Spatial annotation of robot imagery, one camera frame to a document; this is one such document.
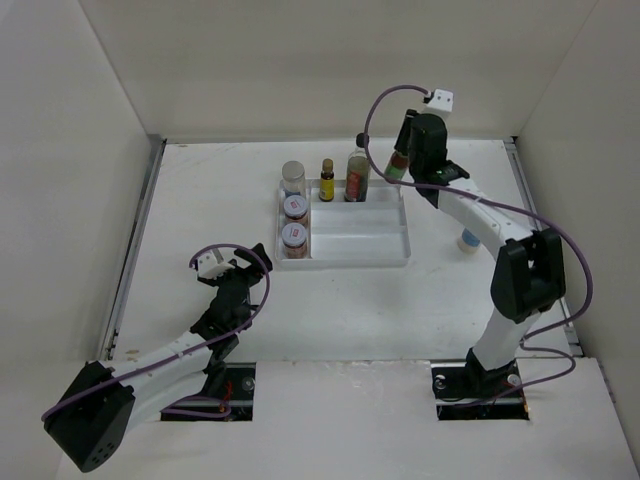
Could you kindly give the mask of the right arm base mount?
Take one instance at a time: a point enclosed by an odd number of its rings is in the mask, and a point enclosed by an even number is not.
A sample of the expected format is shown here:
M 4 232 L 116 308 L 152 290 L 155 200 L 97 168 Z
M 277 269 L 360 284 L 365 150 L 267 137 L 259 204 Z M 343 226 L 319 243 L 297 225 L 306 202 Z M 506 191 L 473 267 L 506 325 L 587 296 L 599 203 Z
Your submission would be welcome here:
M 475 385 L 464 362 L 432 363 L 432 390 L 441 421 L 529 420 L 516 362 L 493 378 Z

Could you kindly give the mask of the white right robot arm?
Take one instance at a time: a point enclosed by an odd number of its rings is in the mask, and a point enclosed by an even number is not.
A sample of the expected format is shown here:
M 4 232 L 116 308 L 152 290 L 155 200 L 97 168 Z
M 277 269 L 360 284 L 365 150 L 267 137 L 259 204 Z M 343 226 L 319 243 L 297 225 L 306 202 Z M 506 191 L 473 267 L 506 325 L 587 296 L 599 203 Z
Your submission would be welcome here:
M 482 201 L 469 173 L 447 157 L 441 117 L 408 110 L 398 143 L 418 193 L 461 223 L 495 261 L 493 313 L 451 383 L 462 397 L 488 395 L 508 375 L 520 341 L 566 292 L 561 237 L 551 228 L 526 227 Z

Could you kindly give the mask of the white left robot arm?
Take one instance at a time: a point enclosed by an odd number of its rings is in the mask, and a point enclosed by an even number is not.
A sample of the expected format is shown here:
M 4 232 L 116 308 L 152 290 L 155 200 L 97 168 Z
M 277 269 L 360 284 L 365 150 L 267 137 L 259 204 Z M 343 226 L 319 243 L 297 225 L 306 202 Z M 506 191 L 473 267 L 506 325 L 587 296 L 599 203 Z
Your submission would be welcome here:
M 178 403 L 214 398 L 224 387 L 226 357 L 263 308 L 250 293 L 268 284 L 273 269 L 263 244 L 223 245 L 198 251 L 189 261 L 198 282 L 215 295 L 200 318 L 165 346 L 126 362 L 85 364 L 61 399 L 41 420 L 45 432 L 83 473 L 112 457 L 124 436 L 156 414 L 178 415 Z

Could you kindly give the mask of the small spice jar white lid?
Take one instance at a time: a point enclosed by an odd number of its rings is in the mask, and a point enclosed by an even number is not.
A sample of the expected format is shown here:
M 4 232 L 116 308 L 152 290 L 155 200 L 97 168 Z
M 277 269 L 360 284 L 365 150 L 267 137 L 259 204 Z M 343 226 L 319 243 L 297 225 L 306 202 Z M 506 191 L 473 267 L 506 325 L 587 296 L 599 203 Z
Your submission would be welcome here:
M 308 252 L 308 233 L 304 225 L 287 223 L 281 232 L 284 255 L 288 259 L 302 259 Z

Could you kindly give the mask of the red chili sauce bottle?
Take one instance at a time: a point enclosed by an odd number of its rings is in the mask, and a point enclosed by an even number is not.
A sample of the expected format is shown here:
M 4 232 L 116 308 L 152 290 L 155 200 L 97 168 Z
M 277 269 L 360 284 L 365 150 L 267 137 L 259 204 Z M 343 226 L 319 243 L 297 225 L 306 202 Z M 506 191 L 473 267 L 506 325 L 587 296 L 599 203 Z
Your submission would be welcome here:
M 409 154 L 406 149 L 395 149 L 384 170 L 384 175 L 392 180 L 401 181 L 409 169 Z

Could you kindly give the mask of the small yellow label bottle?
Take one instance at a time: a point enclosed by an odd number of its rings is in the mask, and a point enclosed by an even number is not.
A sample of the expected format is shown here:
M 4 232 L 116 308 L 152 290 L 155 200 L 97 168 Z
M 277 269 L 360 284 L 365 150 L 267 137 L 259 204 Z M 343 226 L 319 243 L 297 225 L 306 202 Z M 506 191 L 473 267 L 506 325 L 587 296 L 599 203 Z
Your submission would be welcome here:
M 330 158 L 322 161 L 320 174 L 319 199 L 323 202 L 330 202 L 334 199 L 334 163 Z

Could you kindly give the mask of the white powder jar silver lid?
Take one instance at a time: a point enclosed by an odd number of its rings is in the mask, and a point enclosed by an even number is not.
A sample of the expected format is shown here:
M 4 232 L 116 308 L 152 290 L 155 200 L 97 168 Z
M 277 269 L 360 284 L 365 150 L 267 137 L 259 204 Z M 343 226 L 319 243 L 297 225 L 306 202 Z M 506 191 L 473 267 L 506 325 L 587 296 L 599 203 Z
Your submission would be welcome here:
M 457 240 L 459 249 L 467 254 L 478 251 L 481 241 L 468 229 L 464 229 Z

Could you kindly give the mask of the dark soy sauce bottle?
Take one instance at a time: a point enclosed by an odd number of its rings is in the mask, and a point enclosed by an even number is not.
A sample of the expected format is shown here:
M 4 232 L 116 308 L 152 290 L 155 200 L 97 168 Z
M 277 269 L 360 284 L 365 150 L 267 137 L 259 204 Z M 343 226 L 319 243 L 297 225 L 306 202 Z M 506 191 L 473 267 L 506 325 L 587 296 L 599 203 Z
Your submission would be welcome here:
M 347 202 L 365 202 L 368 193 L 370 164 L 364 150 L 365 137 L 358 133 L 355 149 L 347 160 L 344 199 Z

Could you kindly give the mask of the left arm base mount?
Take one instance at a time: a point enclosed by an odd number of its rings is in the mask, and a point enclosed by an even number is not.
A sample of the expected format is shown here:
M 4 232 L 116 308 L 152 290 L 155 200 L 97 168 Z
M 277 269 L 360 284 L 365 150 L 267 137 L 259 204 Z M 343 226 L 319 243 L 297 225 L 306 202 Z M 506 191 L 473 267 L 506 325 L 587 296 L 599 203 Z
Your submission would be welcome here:
M 255 363 L 226 363 L 198 394 L 160 414 L 163 422 L 250 422 L 256 391 Z

